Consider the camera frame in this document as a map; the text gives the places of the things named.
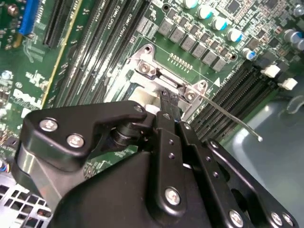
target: electrolytic capacitor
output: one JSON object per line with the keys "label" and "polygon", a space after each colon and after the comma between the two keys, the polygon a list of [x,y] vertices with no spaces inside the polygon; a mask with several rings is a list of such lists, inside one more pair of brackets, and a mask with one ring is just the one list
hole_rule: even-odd
{"label": "electrolytic capacitor", "polygon": [[242,51],[242,55],[244,58],[252,61],[256,57],[256,53],[249,48],[244,48]]}
{"label": "electrolytic capacitor", "polygon": [[200,19],[207,19],[212,16],[212,8],[209,5],[201,5],[198,8],[198,17]]}
{"label": "electrolytic capacitor", "polygon": [[292,46],[298,51],[304,51],[304,39],[300,39],[299,42],[292,44]]}
{"label": "electrolytic capacitor", "polygon": [[228,40],[232,42],[239,42],[243,37],[243,33],[236,28],[229,29],[227,33]]}
{"label": "electrolytic capacitor", "polygon": [[184,6],[187,9],[192,9],[198,5],[199,0],[184,0]]}
{"label": "electrolytic capacitor", "polygon": [[227,27],[227,21],[222,17],[216,17],[212,21],[212,27],[216,30],[224,30]]}
{"label": "electrolytic capacitor", "polygon": [[302,38],[302,33],[299,31],[295,31],[293,29],[289,29],[285,31],[284,40],[288,43],[292,43],[292,44],[298,43],[301,38]]}

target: motherboard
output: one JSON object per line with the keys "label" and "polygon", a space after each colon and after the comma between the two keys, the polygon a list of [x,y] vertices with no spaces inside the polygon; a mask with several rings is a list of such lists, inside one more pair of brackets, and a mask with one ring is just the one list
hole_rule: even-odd
{"label": "motherboard", "polygon": [[[227,140],[237,123],[203,97],[246,121],[292,90],[302,15],[300,0],[0,0],[1,163],[33,110],[120,100],[160,108],[164,89],[202,141]],[[84,175],[135,151],[94,158]]]}

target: ram slot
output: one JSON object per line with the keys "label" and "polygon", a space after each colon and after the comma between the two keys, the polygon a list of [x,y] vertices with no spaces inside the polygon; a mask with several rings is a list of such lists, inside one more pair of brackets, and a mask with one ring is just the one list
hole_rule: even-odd
{"label": "ram slot", "polygon": [[[246,97],[239,102],[231,111],[231,113],[237,116],[240,119],[246,118],[261,102],[263,102],[272,92],[274,88],[266,85],[260,84],[255,88],[250,94],[247,94]],[[221,141],[225,137],[228,137],[229,134],[233,133],[237,123],[231,121],[229,118],[223,116],[221,121],[217,125],[201,138],[202,141],[207,138],[213,138],[217,141]]]}
{"label": "ram slot", "polygon": [[[257,81],[258,81],[258,77],[255,77],[253,75],[247,77],[242,82],[242,84],[240,84],[237,88],[235,88],[234,92],[231,93],[230,96],[227,96],[226,99],[221,102],[221,107],[224,108],[226,111],[229,111],[229,106],[231,106],[231,104],[241,99],[241,97],[245,93],[248,93],[249,90],[254,86],[254,84]],[[197,128],[196,132],[198,135],[201,135],[202,132],[210,129],[214,124],[216,124],[218,115],[220,115],[221,112],[217,111],[216,109],[212,109],[212,110],[213,110],[212,114],[207,116],[205,119],[203,119],[203,125]]]}
{"label": "ram slot", "polygon": [[104,97],[105,97],[105,94],[107,91],[107,84],[110,79],[108,76],[111,75],[111,73],[113,72],[113,70],[115,69],[117,64],[119,63],[119,60],[121,59],[121,53],[123,53],[126,50],[126,48],[128,47],[129,42],[130,42],[132,36],[134,35],[138,24],[140,23],[143,16],[145,15],[148,7],[149,7],[149,3],[143,2],[134,11],[135,17],[132,18],[131,29],[129,29],[127,31],[126,36],[123,39],[123,42],[121,44],[121,47],[116,49],[116,54],[111,59],[111,62],[109,63],[106,73],[103,76],[103,82],[101,82],[99,84],[99,86],[97,88],[97,92],[95,93],[95,95],[93,97],[93,103],[101,103],[104,101]]}
{"label": "ram slot", "polygon": [[[221,105],[228,96],[238,87],[238,85],[248,76],[249,72],[253,69],[250,61],[245,62],[240,69],[232,76],[232,78],[225,84],[221,90],[213,97],[213,101],[218,105]],[[191,125],[195,130],[198,130],[203,121],[211,116],[215,111],[215,108],[210,104],[207,104],[200,114],[192,121]]]}
{"label": "ram slot", "polygon": [[119,49],[119,46],[126,34],[126,29],[130,27],[130,15],[132,15],[132,10],[136,2],[137,0],[129,0],[126,6],[124,7],[123,13],[119,18],[119,22],[115,24],[115,27],[106,44],[105,50],[101,53],[98,61],[94,65],[93,71],[91,71],[90,78],[85,86],[85,89],[82,92],[81,98],[77,103],[78,105],[91,103],[91,95],[94,95],[94,92],[97,89],[102,74],[106,70],[107,64],[113,57],[113,51]]}
{"label": "ram slot", "polygon": [[78,49],[74,54],[74,58],[69,65],[69,70],[66,75],[66,80],[61,88],[55,105],[57,107],[66,106],[70,103],[71,97],[74,95],[73,91],[80,84],[81,78],[77,78],[79,71],[85,65],[85,61],[90,58],[92,51],[94,50],[94,42],[98,33],[101,32],[101,28],[105,26],[104,22],[109,20],[113,9],[116,6],[115,1],[111,0],[98,0],[96,1],[91,13],[88,23],[85,27],[82,38],[78,45]]}
{"label": "ram slot", "polygon": [[96,64],[102,55],[105,53],[110,41],[112,39],[112,33],[115,31],[115,25],[120,21],[120,15],[128,0],[123,0],[119,4],[111,5],[105,20],[103,20],[102,27],[98,31],[97,36],[91,46],[90,55],[85,59],[84,65],[81,66],[81,71],[75,75],[77,83],[73,90],[71,99],[68,99],[67,105],[77,105],[78,101],[83,94],[85,88],[89,85],[92,80],[91,74],[96,69]]}

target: green pcb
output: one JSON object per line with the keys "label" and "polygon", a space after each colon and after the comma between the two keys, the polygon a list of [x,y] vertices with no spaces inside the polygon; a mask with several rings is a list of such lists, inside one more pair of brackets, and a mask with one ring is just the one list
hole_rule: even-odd
{"label": "green pcb", "polygon": [[[244,48],[257,56],[269,51],[295,69],[292,75],[300,61],[300,52],[283,38],[286,29],[304,27],[304,21],[293,15],[292,0],[275,5],[267,0],[213,0],[209,5],[212,16],[207,19],[198,17],[201,0],[192,9],[185,8],[181,0],[74,0],[60,43],[53,49],[43,45],[43,40],[55,0],[40,1],[33,31],[27,36],[18,33],[26,5],[16,3],[18,15],[11,16],[8,8],[15,1],[5,2],[0,5],[0,73],[5,72],[0,78],[0,155],[4,157],[14,154],[16,145],[7,140],[18,140],[22,119],[32,110],[124,98],[132,86],[128,81],[132,73],[122,76],[121,70],[146,44],[153,45],[154,60],[163,68],[190,84],[206,80],[211,98],[245,62]],[[225,29],[214,29],[217,17],[226,20]],[[165,20],[171,25],[166,35],[160,29]],[[229,41],[231,28],[242,33],[240,41]],[[176,29],[183,33],[179,40],[173,37]],[[182,48],[187,37],[194,40],[189,50]],[[225,63],[223,68],[215,69],[214,61],[204,63],[207,52],[195,56],[199,43],[215,61]],[[132,153],[127,149],[95,158],[88,162],[86,176]]]}

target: circular cutout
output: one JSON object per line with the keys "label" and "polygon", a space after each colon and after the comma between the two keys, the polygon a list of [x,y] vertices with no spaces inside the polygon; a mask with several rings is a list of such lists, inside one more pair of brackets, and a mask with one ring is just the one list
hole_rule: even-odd
{"label": "circular cutout", "polygon": [[168,5],[168,4],[163,4],[163,6],[162,6],[162,11],[168,12],[169,9],[170,9],[170,5]]}
{"label": "circular cutout", "polygon": [[175,158],[174,153],[170,153],[170,154],[169,154],[169,158],[170,158],[170,159],[174,159],[174,158]]}

